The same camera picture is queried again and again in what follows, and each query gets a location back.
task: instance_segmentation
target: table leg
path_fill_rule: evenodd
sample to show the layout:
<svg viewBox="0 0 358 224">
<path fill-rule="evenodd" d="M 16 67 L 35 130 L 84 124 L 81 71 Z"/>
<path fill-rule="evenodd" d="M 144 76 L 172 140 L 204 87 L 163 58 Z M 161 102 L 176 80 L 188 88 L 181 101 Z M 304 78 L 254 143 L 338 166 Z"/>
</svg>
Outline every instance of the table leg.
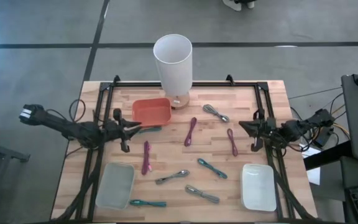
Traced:
<svg viewBox="0 0 358 224">
<path fill-rule="evenodd" d="M 311 170 L 338 161 L 341 156 L 353 157 L 350 141 L 306 157 L 303 159 L 303 162 L 305 163 L 306 170 Z"/>
</svg>

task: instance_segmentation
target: wooden table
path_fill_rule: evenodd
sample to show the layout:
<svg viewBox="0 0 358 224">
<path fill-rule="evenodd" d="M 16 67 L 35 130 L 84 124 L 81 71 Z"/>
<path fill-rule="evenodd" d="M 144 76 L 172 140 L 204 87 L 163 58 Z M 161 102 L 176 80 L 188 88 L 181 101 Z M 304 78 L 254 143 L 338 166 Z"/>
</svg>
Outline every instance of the wooden table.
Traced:
<svg viewBox="0 0 358 224">
<path fill-rule="evenodd" d="M 81 121 L 92 120 L 100 82 L 84 82 L 80 98 L 86 103 L 86 112 Z M 277 124 L 292 118 L 290 105 L 283 81 L 268 81 L 270 97 Z M 132 104 L 135 100 L 163 97 L 164 92 L 156 87 L 114 88 L 112 107 L 121 108 L 125 119 L 131 120 Z M 135 135 L 129 145 L 130 153 L 121 151 L 119 142 L 105 145 L 102 174 L 108 162 L 131 164 L 135 167 L 135 183 L 131 199 L 162 200 L 168 207 L 134 207 L 125 210 L 109 210 L 96 207 L 94 222 L 254 222 L 275 221 L 275 212 L 256 212 L 241 205 L 240 173 L 244 164 L 267 164 L 265 149 L 251 152 L 253 139 L 238 125 L 238 121 L 252 120 L 257 105 L 255 93 L 249 87 L 195 87 L 190 91 L 189 107 L 172 111 L 169 125 L 161 132 Z M 220 113 L 230 117 L 230 123 L 222 123 L 217 117 L 202 110 L 204 104 L 213 105 Z M 83 111 L 79 105 L 77 116 Z M 197 117 L 193 131 L 192 145 L 185 147 L 183 141 L 190 127 L 190 119 Z M 226 130 L 234 131 L 234 139 L 239 155 L 231 153 L 231 143 Z M 147 175 L 140 173 L 144 141 L 151 144 L 150 163 L 153 171 Z M 77 142 L 71 142 L 68 152 L 78 148 Z M 67 208 L 78 193 L 86 157 L 86 149 L 72 154 L 65 160 L 58 187 L 52 218 L 58 217 Z M 203 158 L 228 175 L 220 179 L 216 174 L 197 163 Z M 288 149 L 284 157 L 290 188 L 300 203 L 313 216 L 317 217 L 308 178 L 302 156 Z M 173 179 L 163 185 L 154 180 L 165 177 L 182 169 L 191 174 L 185 179 Z M 220 204 L 213 204 L 203 198 L 185 192 L 190 184 L 207 193 L 218 196 Z M 281 201 L 285 209 L 285 200 L 281 192 Z M 88 210 L 87 202 L 84 211 Z"/>
</svg>

